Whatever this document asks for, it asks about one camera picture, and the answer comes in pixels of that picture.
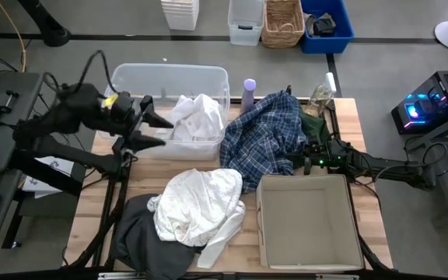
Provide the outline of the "wicker basket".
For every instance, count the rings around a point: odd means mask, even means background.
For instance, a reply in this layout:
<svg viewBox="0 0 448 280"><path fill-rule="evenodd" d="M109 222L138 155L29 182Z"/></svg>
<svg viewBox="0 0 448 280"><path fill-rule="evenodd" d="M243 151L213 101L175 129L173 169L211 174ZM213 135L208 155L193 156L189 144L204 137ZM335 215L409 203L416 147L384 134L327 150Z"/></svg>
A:
<svg viewBox="0 0 448 280"><path fill-rule="evenodd" d="M305 33L300 0L265 0L261 41L271 49L295 47Z"/></svg>

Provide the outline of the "white printed paper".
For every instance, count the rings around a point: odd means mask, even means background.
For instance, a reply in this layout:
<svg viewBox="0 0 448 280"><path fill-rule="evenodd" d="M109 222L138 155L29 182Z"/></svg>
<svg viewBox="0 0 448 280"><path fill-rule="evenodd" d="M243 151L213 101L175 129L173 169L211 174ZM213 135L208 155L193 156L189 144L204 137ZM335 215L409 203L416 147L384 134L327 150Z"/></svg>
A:
<svg viewBox="0 0 448 280"><path fill-rule="evenodd" d="M81 184L72 177L74 163L68 160L53 156L38 159L24 156L15 166L26 175L23 190L34 193L36 198L59 191L74 196L80 194Z"/></svg>

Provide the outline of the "small clear plastic bin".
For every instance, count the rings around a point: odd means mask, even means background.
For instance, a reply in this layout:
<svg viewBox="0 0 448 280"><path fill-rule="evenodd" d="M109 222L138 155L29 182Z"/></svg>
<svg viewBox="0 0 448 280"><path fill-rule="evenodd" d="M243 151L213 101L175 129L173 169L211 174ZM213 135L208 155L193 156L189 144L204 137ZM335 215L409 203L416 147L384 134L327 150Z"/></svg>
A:
<svg viewBox="0 0 448 280"><path fill-rule="evenodd" d="M264 26L264 0L229 0L230 43L257 46Z"/></svg>

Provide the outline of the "dark grey garment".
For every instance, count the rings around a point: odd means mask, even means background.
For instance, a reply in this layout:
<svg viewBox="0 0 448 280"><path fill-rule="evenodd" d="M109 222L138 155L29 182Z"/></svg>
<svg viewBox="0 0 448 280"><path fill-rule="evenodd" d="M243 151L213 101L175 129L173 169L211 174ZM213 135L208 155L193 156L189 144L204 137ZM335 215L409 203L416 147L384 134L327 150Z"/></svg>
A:
<svg viewBox="0 0 448 280"><path fill-rule="evenodd" d="M188 247L177 241L162 241L155 228L148 202L154 194L142 194L126 201L110 246L112 258L148 280L177 280L184 276L202 247Z"/></svg>

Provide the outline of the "black cloth in bin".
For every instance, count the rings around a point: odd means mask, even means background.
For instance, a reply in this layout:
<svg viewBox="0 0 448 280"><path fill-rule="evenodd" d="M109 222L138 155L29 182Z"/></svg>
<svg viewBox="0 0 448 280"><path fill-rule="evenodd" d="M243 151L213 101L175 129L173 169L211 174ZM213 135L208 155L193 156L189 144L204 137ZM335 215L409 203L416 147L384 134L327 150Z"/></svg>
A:
<svg viewBox="0 0 448 280"><path fill-rule="evenodd" d="M336 22L328 13L324 13L321 17L316 18L312 25L313 37L332 37L334 36Z"/></svg>

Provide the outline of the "dark green garment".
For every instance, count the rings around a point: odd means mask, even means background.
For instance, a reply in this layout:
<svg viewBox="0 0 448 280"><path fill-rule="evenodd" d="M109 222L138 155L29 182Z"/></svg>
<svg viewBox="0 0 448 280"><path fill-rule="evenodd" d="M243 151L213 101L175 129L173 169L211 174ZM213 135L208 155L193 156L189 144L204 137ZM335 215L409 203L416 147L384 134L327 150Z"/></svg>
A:
<svg viewBox="0 0 448 280"><path fill-rule="evenodd" d="M309 143L316 142L324 145L331 140L331 134L323 118L307 114L303 110L299 112L299 118L302 131Z"/></svg>

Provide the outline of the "grey cloth in bin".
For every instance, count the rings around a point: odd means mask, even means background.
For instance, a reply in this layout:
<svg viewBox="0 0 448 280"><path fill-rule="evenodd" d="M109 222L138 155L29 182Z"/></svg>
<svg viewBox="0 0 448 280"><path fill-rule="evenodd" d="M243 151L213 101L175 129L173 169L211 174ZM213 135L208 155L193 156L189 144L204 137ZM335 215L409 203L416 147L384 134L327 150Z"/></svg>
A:
<svg viewBox="0 0 448 280"><path fill-rule="evenodd" d="M313 37L314 36L313 25L314 25L314 21L316 20L316 16L314 14L304 13L303 19L305 22L306 32L307 32L308 36Z"/></svg>

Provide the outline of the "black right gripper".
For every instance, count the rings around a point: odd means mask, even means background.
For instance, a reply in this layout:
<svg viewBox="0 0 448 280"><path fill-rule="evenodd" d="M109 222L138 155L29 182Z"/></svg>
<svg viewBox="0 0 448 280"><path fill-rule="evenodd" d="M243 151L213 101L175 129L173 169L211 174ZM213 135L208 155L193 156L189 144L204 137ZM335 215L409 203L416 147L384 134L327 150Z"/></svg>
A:
<svg viewBox="0 0 448 280"><path fill-rule="evenodd" d="M287 154L286 159L293 163L303 163L303 174L310 175L312 166L335 167L335 158L331 155L331 144L313 142L305 147L302 154Z"/></svg>

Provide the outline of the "large white cloth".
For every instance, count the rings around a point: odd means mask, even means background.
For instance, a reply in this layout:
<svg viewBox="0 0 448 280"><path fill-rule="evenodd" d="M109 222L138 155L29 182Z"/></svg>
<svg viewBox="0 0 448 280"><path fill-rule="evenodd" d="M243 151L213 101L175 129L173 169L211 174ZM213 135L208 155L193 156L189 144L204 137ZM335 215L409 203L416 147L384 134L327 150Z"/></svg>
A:
<svg viewBox="0 0 448 280"><path fill-rule="evenodd" d="M234 169L186 170L162 194L150 198L158 237L202 249L198 268L212 268L242 229L246 206L240 200L242 175Z"/></svg>

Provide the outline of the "blue plastic bin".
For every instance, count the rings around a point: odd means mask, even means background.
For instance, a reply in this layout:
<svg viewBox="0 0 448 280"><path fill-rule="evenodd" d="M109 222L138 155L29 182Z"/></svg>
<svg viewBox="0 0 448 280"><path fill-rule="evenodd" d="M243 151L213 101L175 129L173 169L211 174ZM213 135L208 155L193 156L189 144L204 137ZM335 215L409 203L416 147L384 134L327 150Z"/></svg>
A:
<svg viewBox="0 0 448 280"><path fill-rule="evenodd" d="M320 18L327 13L334 20L334 34L312 37L306 29L301 42L305 54L340 54L354 38L352 25L343 0L301 0L303 12Z"/></svg>

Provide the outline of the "black stand leg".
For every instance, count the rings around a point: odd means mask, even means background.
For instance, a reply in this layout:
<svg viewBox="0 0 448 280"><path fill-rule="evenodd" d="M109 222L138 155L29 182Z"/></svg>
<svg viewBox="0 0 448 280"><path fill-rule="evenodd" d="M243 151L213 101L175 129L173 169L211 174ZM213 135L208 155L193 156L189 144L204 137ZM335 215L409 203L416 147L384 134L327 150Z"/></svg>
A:
<svg viewBox="0 0 448 280"><path fill-rule="evenodd" d="M42 40L48 47L61 47L70 41L70 31L46 10L40 0L17 1L36 23Z"/></svg>

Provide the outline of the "black computer with coloured lights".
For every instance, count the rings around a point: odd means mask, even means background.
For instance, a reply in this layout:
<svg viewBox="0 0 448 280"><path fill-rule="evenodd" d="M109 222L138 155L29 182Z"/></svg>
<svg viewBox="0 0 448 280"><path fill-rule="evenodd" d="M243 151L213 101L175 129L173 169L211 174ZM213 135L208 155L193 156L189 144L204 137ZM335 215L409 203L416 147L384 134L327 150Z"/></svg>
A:
<svg viewBox="0 0 448 280"><path fill-rule="evenodd" d="M448 71L437 71L392 111L399 135L430 132L448 121Z"/></svg>

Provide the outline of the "purple bottle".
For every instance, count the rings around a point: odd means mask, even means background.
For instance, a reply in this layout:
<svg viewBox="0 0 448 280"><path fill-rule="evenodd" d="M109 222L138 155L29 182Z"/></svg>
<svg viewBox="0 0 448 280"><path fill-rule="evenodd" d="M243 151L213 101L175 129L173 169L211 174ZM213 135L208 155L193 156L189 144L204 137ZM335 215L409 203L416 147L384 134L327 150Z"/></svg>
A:
<svg viewBox="0 0 448 280"><path fill-rule="evenodd" d="M245 114L254 105L254 91L256 89L256 81L254 79L245 79L243 81L243 94L241 97L240 113Z"/></svg>

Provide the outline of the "white crumpled shirt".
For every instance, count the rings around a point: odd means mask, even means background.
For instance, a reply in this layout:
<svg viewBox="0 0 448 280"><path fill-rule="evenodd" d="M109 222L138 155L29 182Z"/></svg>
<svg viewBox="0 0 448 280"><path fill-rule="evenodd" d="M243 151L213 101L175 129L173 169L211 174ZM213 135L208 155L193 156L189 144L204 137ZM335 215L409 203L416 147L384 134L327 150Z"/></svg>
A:
<svg viewBox="0 0 448 280"><path fill-rule="evenodd" d="M221 135L224 129L221 105L205 94L194 99L180 95L175 107L166 119L173 128L160 128L156 136L174 141L210 141Z"/></svg>

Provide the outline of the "blue plaid shirt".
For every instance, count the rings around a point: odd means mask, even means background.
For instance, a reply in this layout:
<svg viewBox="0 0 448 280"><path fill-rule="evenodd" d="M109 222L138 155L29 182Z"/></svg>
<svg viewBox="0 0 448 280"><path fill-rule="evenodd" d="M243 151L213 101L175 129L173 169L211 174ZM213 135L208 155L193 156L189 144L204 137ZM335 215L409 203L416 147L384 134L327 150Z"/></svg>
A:
<svg viewBox="0 0 448 280"><path fill-rule="evenodd" d="M281 90L227 125L219 162L242 175L244 194L255 192L264 175L293 175L293 163L286 156L302 152L308 142L300 109L299 101Z"/></svg>

